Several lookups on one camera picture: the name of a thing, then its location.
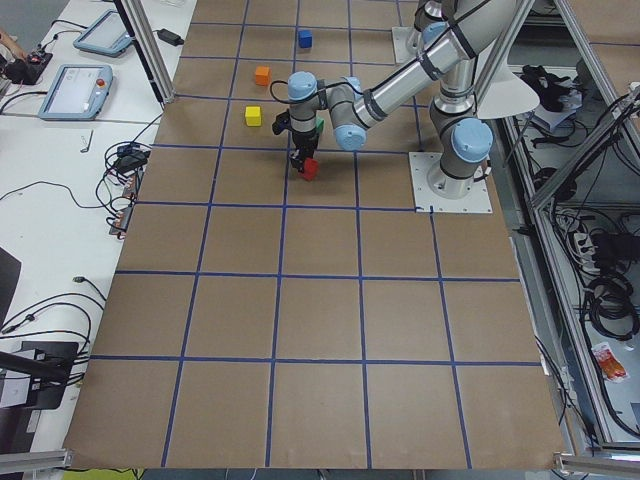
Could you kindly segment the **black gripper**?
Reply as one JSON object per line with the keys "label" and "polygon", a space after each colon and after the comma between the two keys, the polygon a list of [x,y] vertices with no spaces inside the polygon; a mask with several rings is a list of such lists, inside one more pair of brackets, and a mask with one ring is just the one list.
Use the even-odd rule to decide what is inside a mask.
{"label": "black gripper", "polygon": [[319,143],[319,134],[316,130],[308,132],[292,132],[292,140],[296,152],[289,154],[291,167],[298,173],[305,172],[306,156],[313,156]]}

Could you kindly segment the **person's hand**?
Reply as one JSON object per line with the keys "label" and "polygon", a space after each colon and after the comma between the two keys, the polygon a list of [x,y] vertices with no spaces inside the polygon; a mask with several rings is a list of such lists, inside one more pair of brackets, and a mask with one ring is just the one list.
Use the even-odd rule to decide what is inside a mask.
{"label": "person's hand", "polygon": [[14,58],[25,61],[27,57],[26,51],[17,43],[17,41],[4,29],[0,29],[1,44],[6,47]]}

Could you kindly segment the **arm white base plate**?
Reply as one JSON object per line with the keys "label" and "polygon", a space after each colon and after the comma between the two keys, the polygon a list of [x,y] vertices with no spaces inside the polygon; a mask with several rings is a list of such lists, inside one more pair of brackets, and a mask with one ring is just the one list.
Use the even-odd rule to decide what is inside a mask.
{"label": "arm white base plate", "polygon": [[493,212],[486,179],[480,165],[470,178],[457,180],[441,170],[440,152],[410,152],[408,156],[416,212]]}
{"label": "arm white base plate", "polygon": [[392,40],[395,62],[402,64],[415,58],[425,46],[430,46],[438,35],[442,33],[444,25],[436,23],[418,31],[414,27],[393,27]]}

